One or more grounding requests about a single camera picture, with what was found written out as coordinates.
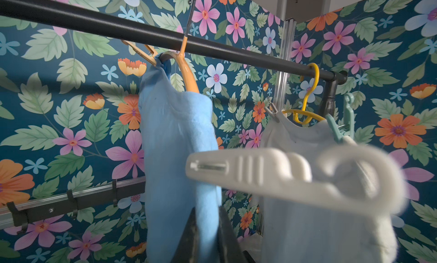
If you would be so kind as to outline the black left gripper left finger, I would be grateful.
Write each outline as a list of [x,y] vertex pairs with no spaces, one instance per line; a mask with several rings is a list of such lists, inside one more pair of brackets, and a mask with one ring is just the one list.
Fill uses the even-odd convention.
[[193,208],[170,263],[197,263],[199,253],[199,230],[196,224],[196,209]]

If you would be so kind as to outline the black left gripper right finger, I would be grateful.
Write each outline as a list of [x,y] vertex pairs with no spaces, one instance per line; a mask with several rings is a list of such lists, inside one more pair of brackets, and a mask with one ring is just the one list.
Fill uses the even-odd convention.
[[248,251],[242,251],[231,221],[223,206],[219,207],[218,253],[220,263],[255,263]]

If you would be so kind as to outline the white t-shirt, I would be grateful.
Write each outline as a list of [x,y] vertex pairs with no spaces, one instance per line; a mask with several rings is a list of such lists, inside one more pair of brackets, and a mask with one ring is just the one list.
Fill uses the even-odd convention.
[[277,113],[261,145],[302,157],[264,197],[263,263],[393,263],[398,242],[391,214],[405,204],[400,165],[374,146],[338,143],[327,121],[304,128]]

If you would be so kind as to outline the light blue t-shirt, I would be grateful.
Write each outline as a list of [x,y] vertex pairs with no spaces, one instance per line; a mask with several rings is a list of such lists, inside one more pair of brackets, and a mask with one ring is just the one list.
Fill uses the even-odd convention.
[[147,257],[151,263],[170,262],[194,212],[198,262],[216,263],[221,188],[193,181],[185,173],[190,154],[218,148],[212,101],[200,93],[177,91],[170,73],[169,61],[158,63],[146,71],[140,85]]

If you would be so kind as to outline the yellow plastic hanger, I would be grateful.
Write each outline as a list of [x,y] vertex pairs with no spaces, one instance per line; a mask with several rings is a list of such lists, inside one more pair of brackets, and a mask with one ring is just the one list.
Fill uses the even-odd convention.
[[292,120],[295,123],[300,124],[300,125],[307,125],[312,120],[316,120],[318,122],[325,120],[324,117],[317,115],[314,112],[309,112],[307,110],[308,99],[313,94],[313,92],[316,90],[316,88],[319,84],[319,81],[320,81],[319,66],[315,63],[310,63],[308,66],[314,70],[314,74],[315,74],[314,75],[314,82],[313,82],[313,85],[310,85],[309,90],[306,92],[306,94],[303,98],[302,107],[300,109],[288,109],[288,110],[282,111],[283,115],[292,114],[293,115]]

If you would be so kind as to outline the light green clothespin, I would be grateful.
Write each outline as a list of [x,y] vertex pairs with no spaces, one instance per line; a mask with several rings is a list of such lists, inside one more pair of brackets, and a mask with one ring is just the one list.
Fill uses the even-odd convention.
[[326,115],[325,119],[333,133],[337,143],[343,143],[343,139],[349,137],[354,139],[355,135],[355,113],[351,105],[355,101],[353,94],[344,95],[343,123],[338,125],[332,115]]

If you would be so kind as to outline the beige wooden clothespin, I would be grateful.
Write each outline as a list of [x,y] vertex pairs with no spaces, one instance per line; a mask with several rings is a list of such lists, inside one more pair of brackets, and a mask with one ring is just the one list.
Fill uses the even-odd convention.
[[145,45],[146,49],[149,51],[149,54],[141,50],[134,42],[121,40],[121,42],[133,49],[134,52],[136,52],[139,56],[144,58],[147,62],[152,64],[153,66],[157,65],[157,62],[155,60],[155,57],[157,56],[158,52],[156,49],[148,44]]

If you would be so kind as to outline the wooden hanger metal hook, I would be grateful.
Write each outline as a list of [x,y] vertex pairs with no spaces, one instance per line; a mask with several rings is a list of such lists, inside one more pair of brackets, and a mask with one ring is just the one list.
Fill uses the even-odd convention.
[[179,51],[164,52],[164,53],[160,54],[159,60],[162,63],[164,63],[165,61],[168,61],[170,59],[174,59],[178,65],[180,71],[181,71],[182,79],[183,79],[183,82],[185,85],[185,90],[189,91],[189,92],[199,93],[198,85],[196,83],[194,74],[191,71],[191,68],[189,67],[187,61],[185,60],[185,49],[187,46],[190,26],[192,23],[192,16],[193,16],[193,13],[195,10],[194,9],[195,2],[196,2],[196,0],[188,0],[188,4],[190,6],[190,14],[188,17],[187,27],[186,27],[185,32],[184,32],[184,38],[183,38],[183,42],[182,42],[180,50]]

